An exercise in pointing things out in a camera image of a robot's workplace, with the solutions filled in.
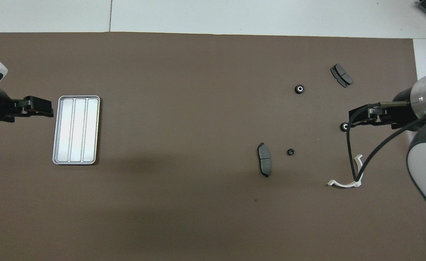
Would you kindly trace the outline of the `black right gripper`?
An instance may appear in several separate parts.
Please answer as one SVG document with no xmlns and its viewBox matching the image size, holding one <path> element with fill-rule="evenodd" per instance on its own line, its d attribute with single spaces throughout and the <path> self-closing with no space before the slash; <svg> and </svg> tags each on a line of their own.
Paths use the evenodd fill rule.
<svg viewBox="0 0 426 261">
<path fill-rule="evenodd" d="M 390 125 L 391 129 L 398 129 L 399 124 L 393 117 L 392 108 L 399 103 L 366 104 L 349 111 L 349 128 L 358 125 L 383 126 Z"/>
</svg>

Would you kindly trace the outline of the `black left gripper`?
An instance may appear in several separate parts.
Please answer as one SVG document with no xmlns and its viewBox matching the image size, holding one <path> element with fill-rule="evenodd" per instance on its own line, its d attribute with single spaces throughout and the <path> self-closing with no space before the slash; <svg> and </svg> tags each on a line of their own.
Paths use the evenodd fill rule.
<svg viewBox="0 0 426 261">
<path fill-rule="evenodd" d="M 16 117 L 54 117 L 52 102 L 49 100 L 26 96 L 23 99 L 12 99 L 11 102 L 9 122 L 15 122 Z"/>
</svg>

